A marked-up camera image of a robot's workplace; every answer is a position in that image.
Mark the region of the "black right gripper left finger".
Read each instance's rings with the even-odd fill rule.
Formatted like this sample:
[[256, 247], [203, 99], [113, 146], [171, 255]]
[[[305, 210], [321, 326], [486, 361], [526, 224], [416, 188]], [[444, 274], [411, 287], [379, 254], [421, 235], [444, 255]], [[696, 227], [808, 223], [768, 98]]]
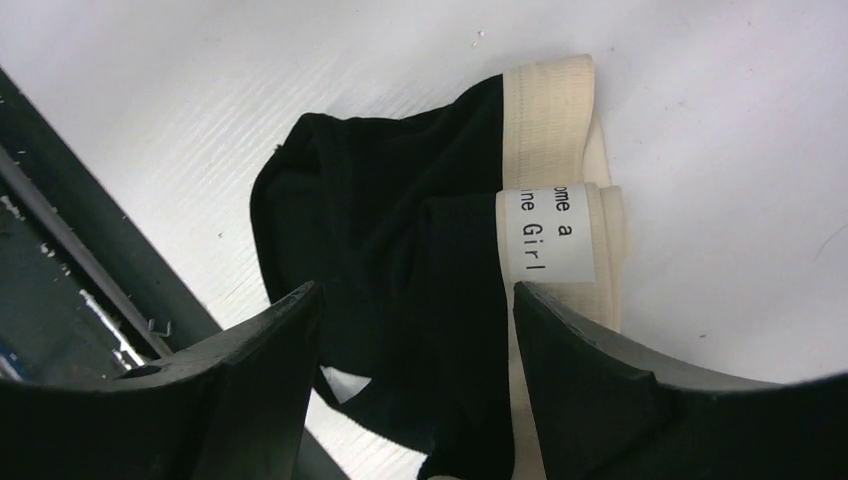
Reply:
[[112, 379], [3, 381], [5, 479], [288, 479], [317, 364], [323, 287]]

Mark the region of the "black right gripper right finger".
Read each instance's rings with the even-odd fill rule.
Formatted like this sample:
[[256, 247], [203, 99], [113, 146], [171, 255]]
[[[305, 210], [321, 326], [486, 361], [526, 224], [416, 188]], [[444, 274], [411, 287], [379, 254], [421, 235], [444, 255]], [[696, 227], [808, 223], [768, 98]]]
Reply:
[[780, 385], [698, 367], [540, 286], [514, 320], [551, 479], [843, 479], [847, 378]]

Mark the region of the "black underwear cream waistband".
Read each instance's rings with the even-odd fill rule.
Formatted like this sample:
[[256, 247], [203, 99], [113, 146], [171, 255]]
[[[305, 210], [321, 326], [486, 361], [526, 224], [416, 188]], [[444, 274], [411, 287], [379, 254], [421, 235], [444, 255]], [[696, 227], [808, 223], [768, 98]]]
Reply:
[[421, 452], [422, 479], [551, 479], [514, 287], [621, 327], [630, 250], [588, 55], [522, 65], [402, 119], [306, 113], [250, 213], [271, 300], [326, 306], [314, 387]]

